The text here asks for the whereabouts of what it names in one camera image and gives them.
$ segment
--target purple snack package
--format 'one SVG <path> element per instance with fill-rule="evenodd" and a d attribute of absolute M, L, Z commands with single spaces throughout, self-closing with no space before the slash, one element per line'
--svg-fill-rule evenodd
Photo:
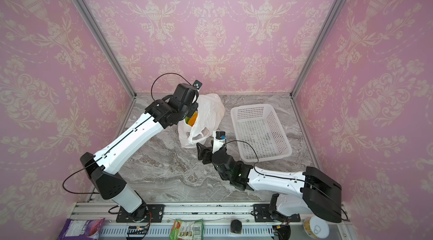
<path fill-rule="evenodd" d="M 105 218 L 96 220 L 67 219 L 57 240 L 89 240 L 98 239 Z"/>

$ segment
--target green object in bag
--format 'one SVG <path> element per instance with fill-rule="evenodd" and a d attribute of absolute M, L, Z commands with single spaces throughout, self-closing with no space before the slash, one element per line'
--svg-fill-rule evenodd
<path fill-rule="evenodd" d="M 170 232 L 170 240 L 202 240 L 203 219 L 197 221 L 182 221 L 176 219 Z"/>

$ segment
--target can lid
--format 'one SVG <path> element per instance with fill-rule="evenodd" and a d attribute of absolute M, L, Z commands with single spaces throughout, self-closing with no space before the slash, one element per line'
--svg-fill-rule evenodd
<path fill-rule="evenodd" d="M 319 238 L 327 238 L 329 236 L 329 225 L 320 217 L 311 217 L 310 228 L 314 235 Z"/>

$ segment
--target floral wallpaper pattern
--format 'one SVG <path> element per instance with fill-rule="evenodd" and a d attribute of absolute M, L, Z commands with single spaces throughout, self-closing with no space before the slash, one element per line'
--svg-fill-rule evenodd
<path fill-rule="evenodd" d="M 63 180 L 113 139 L 130 98 L 71 0 L 0 0 L 0 44 L 0 228 L 55 239 L 85 198 Z"/>
<path fill-rule="evenodd" d="M 333 0 L 86 2 L 136 92 L 290 92 Z"/>
<path fill-rule="evenodd" d="M 361 240 L 431 239 L 432 13 L 431 0 L 347 0 L 297 97 Z"/>

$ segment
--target white plastic basket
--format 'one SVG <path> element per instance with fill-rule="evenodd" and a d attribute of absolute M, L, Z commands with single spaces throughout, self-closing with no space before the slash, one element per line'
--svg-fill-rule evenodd
<path fill-rule="evenodd" d="M 260 161 L 275 160 L 292 154 L 283 126 L 270 104 L 234 107 L 230 114 L 236 140 L 251 144 Z M 257 161 L 250 146 L 243 142 L 237 143 L 244 162 Z"/>

